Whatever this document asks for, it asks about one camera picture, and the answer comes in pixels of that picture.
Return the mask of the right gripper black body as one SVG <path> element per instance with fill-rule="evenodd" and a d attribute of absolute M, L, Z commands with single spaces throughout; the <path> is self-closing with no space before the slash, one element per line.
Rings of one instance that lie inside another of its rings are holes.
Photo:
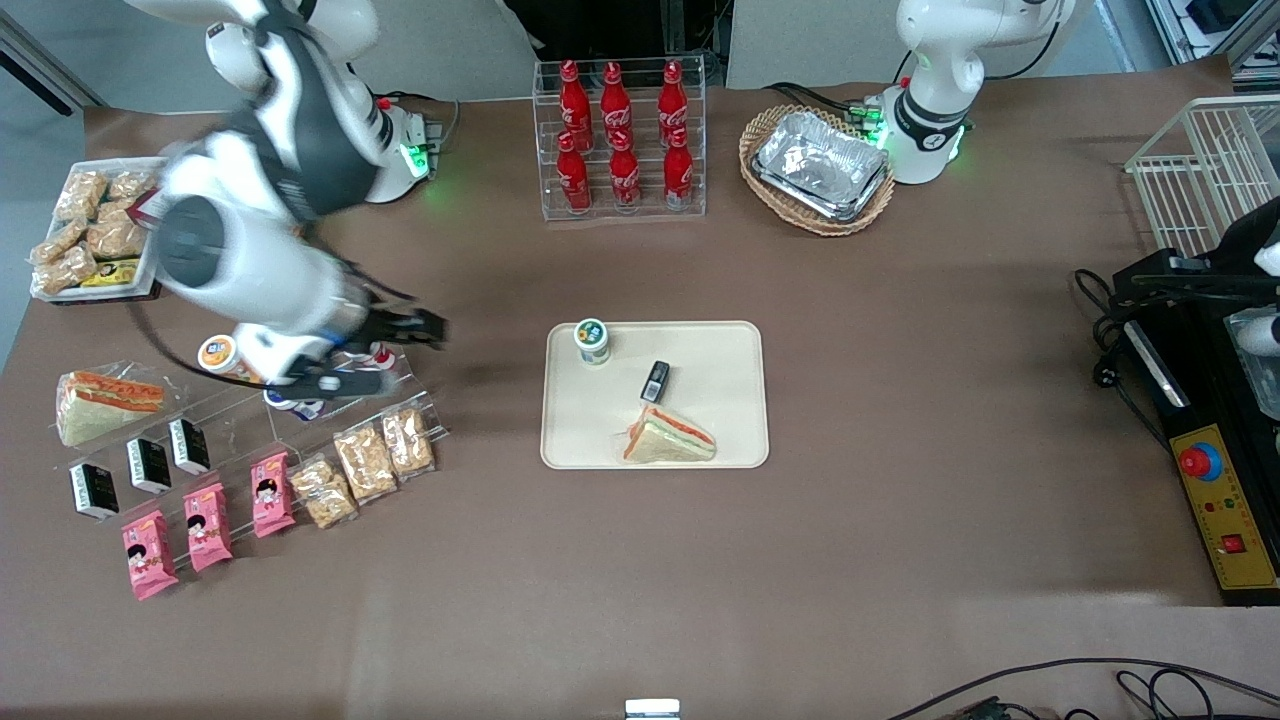
<path fill-rule="evenodd" d="M 401 345 L 404 322 L 410 319 L 403 313 L 394 313 L 384 307 L 371 307 L 360 327 L 355 331 L 355 347 L 366 348 L 378 343 Z"/>

